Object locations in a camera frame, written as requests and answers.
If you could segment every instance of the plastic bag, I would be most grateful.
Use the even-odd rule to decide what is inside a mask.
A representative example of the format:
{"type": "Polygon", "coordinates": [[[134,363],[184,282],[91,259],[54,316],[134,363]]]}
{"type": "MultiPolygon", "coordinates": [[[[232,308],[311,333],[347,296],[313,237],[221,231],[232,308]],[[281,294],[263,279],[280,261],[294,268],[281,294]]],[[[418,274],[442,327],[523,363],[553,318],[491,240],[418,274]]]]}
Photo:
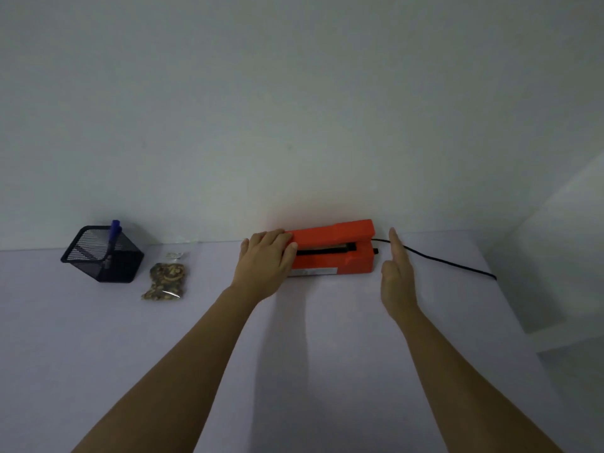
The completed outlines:
{"type": "Polygon", "coordinates": [[[187,268],[180,262],[184,252],[168,252],[164,262],[158,262],[151,270],[151,288],[142,296],[145,300],[178,300],[184,295],[187,268]]]}

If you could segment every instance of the table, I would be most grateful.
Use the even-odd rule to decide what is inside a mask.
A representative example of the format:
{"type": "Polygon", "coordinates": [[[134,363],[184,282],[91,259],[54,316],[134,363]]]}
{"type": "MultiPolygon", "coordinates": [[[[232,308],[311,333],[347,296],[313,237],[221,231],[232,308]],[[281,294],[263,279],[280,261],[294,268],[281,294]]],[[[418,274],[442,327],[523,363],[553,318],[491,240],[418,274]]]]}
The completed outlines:
{"type": "MultiPolygon", "coordinates": [[[[464,232],[404,235],[412,248],[488,270],[464,232]]],[[[400,330],[364,275],[288,279],[245,326],[196,452],[446,452],[400,330]]],[[[0,253],[0,450],[70,450],[228,286],[237,242],[147,248],[130,284],[100,284],[62,251],[0,253]],[[176,302],[141,301],[148,269],[189,251],[176,302]]],[[[496,388],[567,452],[579,451],[496,281],[411,255],[420,306],[496,388]]]]}

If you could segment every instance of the right hand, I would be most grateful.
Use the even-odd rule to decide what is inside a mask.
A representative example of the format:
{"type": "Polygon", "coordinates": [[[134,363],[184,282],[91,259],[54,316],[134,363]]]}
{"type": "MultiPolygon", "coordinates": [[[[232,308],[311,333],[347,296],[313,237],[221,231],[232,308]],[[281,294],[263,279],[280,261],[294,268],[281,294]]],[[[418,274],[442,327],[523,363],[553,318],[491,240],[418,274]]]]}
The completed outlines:
{"type": "Polygon", "coordinates": [[[390,247],[392,260],[382,265],[382,303],[386,311],[397,320],[410,307],[417,307],[413,266],[399,236],[394,228],[390,229],[390,247]]]}

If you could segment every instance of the left hand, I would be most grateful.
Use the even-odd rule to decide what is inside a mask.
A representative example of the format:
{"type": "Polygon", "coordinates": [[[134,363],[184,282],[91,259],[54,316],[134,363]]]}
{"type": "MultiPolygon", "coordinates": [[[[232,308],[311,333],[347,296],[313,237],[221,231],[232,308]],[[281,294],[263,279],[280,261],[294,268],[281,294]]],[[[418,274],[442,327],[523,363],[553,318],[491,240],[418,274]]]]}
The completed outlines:
{"type": "Polygon", "coordinates": [[[275,294],[291,272],[298,251],[298,243],[288,244],[291,238],[283,229],[246,238],[241,243],[231,287],[249,295],[255,303],[275,294]]]}

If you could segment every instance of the black mesh pen holder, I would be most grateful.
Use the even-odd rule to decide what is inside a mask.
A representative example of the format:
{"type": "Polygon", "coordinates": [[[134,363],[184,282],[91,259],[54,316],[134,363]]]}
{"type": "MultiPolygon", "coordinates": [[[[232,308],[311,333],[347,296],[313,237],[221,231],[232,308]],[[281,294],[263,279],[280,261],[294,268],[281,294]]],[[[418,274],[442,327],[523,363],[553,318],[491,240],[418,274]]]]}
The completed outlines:
{"type": "Polygon", "coordinates": [[[65,251],[69,263],[99,282],[131,282],[143,260],[143,252],[123,233],[109,242],[110,226],[86,226],[65,251]]]}

